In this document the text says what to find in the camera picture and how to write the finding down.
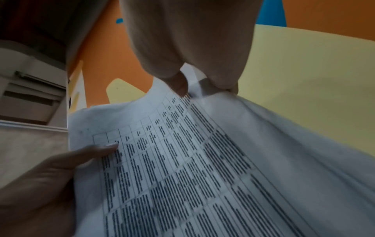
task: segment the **blue patch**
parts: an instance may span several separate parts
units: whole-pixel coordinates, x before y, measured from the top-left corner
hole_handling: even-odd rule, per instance
[[[118,18],[117,20],[116,20],[116,24],[121,24],[121,23],[123,23],[124,22],[124,19],[122,19],[122,18]]]
[[[286,27],[282,0],[264,0],[258,15],[257,24]]]

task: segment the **yellow wall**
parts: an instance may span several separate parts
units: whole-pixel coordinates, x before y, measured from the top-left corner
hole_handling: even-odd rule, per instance
[[[375,42],[257,25],[239,95],[375,155]]]

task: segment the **hand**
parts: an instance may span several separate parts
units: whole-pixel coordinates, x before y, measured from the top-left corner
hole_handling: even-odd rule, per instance
[[[117,147],[88,146],[50,157],[2,188],[0,236],[73,236],[75,168]]]
[[[143,69],[178,95],[187,62],[220,89],[238,93],[263,0],[120,0],[132,49]]]

